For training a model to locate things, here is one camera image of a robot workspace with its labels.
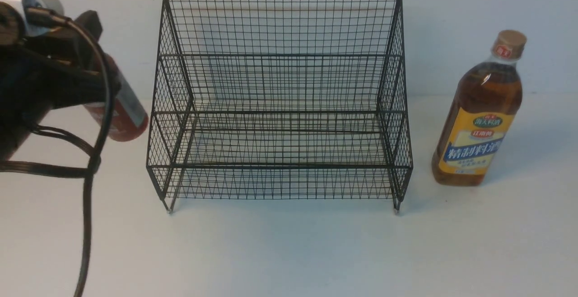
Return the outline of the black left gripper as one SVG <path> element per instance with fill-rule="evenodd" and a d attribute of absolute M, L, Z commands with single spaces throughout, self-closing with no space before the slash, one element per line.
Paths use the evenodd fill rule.
<path fill-rule="evenodd" d="M 56 28 L 23 36 L 15 10 L 1 11 L 0 158 L 9 160 L 27 140 L 28 124 L 53 109 L 105 100 L 101 67 L 77 32 Z"/>

